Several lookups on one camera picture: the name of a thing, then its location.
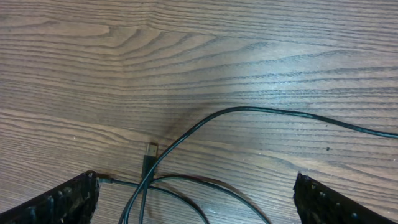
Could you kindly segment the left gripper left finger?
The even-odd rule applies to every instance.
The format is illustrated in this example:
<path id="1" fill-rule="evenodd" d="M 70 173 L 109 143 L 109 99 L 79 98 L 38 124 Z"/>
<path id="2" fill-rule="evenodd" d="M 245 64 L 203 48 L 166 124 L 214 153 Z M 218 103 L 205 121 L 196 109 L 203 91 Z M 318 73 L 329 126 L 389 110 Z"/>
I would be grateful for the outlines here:
<path id="1" fill-rule="evenodd" d="M 2 224 L 90 224 L 100 195 L 94 171 L 86 171 L 1 213 Z"/>

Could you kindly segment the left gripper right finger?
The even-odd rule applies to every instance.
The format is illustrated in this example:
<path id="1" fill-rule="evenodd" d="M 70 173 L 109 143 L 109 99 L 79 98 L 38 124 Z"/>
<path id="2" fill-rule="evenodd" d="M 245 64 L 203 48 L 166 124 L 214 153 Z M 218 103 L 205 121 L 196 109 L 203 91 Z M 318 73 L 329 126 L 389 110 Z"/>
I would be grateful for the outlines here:
<path id="1" fill-rule="evenodd" d="M 297 174 L 294 204 L 303 224 L 394 224 L 315 179 Z"/>

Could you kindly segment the black USB cable long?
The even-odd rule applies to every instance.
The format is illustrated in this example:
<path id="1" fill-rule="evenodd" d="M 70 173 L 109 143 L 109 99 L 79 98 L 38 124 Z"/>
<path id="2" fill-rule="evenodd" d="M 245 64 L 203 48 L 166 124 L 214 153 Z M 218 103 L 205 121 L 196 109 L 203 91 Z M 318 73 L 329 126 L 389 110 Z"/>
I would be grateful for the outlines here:
<path id="1" fill-rule="evenodd" d="M 283 114 L 283 115 L 289 115 L 289 116 L 298 116 L 298 117 L 303 117 L 303 118 L 319 120 L 319 121 L 323 121 L 323 122 L 330 123 L 330 124 L 335 124 L 337 126 L 341 126 L 341 127 L 347 128 L 347 129 L 352 129 L 354 131 L 358 131 L 360 133 L 366 133 L 366 134 L 381 136 L 381 137 L 385 137 L 385 138 L 393 138 L 393 139 L 397 138 L 397 134 L 394 134 L 394 133 L 387 133 L 387 132 L 375 131 L 372 129 L 366 129 L 366 128 L 362 128 L 359 126 L 355 126 L 353 124 L 344 123 L 341 121 L 337 121 L 335 119 L 330 119 L 330 118 L 326 118 L 323 116 L 318 116 L 318 115 L 310 114 L 310 113 L 301 113 L 301 112 L 296 112 L 296 111 L 277 110 L 277 109 L 261 108 L 261 107 L 253 107 L 253 106 L 240 106 L 240 107 L 226 108 L 224 110 L 217 111 L 217 112 L 207 116 L 203 120 L 199 121 L 196 125 L 194 125 L 192 128 L 190 128 L 186 133 L 184 133 L 182 136 L 180 136 L 175 142 L 173 142 L 156 160 L 151 161 L 148 156 L 146 156 L 144 158 L 144 162 L 149 161 L 150 164 L 143 165 L 144 175 L 142 176 L 142 180 L 140 181 L 140 183 L 135 185 L 136 190 L 133 193 L 132 197 L 128 200 L 126 206 L 124 207 L 124 210 L 122 211 L 122 214 L 119 218 L 118 223 L 119 224 L 127 224 L 128 223 L 129 214 L 130 214 L 132 205 L 140 192 L 142 192 L 143 195 L 142 195 L 141 211 L 139 214 L 139 223 L 142 223 L 142 219 L 144 216 L 144 207 L 145 207 L 145 202 L 146 202 L 147 191 L 149 189 L 151 189 L 151 190 L 158 190 L 161 192 L 167 192 L 165 189 L 153 187 L 152 184 L 154 184 L 156 182 L 163 181 L 163 180 L 169 180 L 169 179 L 188 180 L 188 181 L 202 184 L 207 187 L 224 192 L 224 193 L 234 197 L 235 199 L 239 200 L 247 207 L 249 207 L 256 215 L 258 215 L 260 217 L 260 219 L 264 223 L 269 223 L 270 220 L 258 208 L 256 208 L 253 204 L 251 204 L 248 200 L 241 197 L 239 194 L 232 192 L 231 190 L 220 187 L 219 185 L 211 184 L 211 183 L 201 180 L 199 178 L 186 176 L 186 175 L 167 175 L 167 176 L 159 177 L 157 179 L 154 178 L 154 172 L 156 170 L 157 165 L 160 163 L 160 161 L 162 159 L 164 159 L 166 157 L 166 155 L 168 153 L 170 153 L 174 148 L 176 148 L 181 142 L 183 142 L 186 138 L 188 138 L 191 134 L 193 134 L 197 129 L 199 129 L 201 126 L 203 126 L 205 123 L 209 122 L 210 120 L 212 120 L 222 114 L 231 113 L 231 112 L 235 112 L 235 111 L 257 111 L 257 112 L 265 112 L 265 113 Z"/>

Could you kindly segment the black USB cable short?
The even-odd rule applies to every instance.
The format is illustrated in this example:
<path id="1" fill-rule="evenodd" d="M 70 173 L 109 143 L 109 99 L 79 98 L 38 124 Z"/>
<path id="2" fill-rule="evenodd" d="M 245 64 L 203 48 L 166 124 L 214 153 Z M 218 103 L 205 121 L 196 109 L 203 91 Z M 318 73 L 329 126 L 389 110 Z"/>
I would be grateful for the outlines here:
<path id="1" fill-rule="evenodd" d="M 96 152 L 91 166 L 115 179 L 139 182 L 142 151 L 127 148 L 101 150 Z M 183 175 L 219 186 L 225 192 L 181 178 L 161 180 L 154 185 L 193 201 L 210 223 L 264 223 L 256 212 L 226 191 L 239 195 L 258 209 L 268 223 L 276 223 L 270 214 L 266 214 L 266 202 L 261 195 L 260 159 L 263 159 L 261 152 L 238 147 L 184 144 L 161 162 L 157 177 Z M 117 223 L 133 191 L 135 187 L 105 184 L 99 203 L 104 208 L 95 223 Z M 147 196 L 144 223 L 204 223 L 192 208 L 174 196 L 151 190 Z"/>

